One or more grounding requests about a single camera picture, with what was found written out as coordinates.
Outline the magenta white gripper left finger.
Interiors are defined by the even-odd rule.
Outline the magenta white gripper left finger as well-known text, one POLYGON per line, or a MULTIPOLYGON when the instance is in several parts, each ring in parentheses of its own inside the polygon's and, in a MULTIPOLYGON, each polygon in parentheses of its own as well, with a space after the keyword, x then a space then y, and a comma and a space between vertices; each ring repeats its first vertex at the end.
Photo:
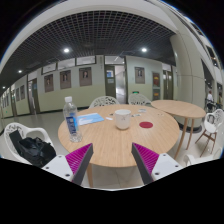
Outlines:
POLYGON ((76 185, 81 185, 89 161, 93 155, 93 144, 87 144, 69 153, 57 155, 43 170, 48 171, 76 185))

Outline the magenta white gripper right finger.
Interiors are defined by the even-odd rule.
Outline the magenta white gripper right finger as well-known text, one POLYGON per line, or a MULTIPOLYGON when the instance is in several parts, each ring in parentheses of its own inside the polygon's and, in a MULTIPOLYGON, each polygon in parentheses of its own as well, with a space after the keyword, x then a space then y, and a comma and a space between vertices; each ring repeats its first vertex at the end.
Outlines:
POLYGON ((157 154, 137 143, 132 144, 131 152, 145 185, 182 169, 167 153, 157 154))

